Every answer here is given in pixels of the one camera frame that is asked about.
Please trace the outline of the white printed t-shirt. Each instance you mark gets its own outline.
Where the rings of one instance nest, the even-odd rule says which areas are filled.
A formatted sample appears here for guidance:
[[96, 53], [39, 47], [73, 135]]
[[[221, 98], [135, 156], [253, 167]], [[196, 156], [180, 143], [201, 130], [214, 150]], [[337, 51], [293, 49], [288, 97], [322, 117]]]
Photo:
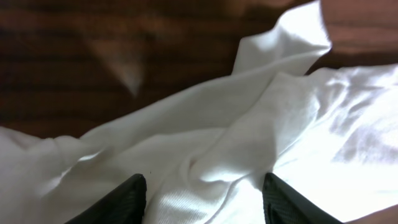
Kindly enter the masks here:
[[243, 38], [231, 75], [80, 138], [1, 129], [1, 222], [66, 223], [134, 174], [142, 223], [266, 223], [273, 173], [342, 223], [397, 206], [397, 65], [310, 67], [319, 1]]

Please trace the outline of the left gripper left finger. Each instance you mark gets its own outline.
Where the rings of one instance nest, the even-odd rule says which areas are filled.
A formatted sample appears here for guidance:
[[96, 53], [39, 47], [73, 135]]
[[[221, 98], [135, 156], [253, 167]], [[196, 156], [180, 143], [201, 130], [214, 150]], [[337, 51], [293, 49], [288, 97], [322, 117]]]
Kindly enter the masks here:
[[146, 191], [144, 176], [134, 174], [65, 224], [141, 224], [146, 208]]

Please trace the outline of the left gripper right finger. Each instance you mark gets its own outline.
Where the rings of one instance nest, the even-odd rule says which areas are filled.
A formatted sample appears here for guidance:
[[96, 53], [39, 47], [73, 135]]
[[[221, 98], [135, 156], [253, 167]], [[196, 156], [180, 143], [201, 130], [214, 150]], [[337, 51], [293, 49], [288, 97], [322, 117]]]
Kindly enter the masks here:
[[267, 224], [343, 224], [270, 172], [264, 178], [262, 197]]

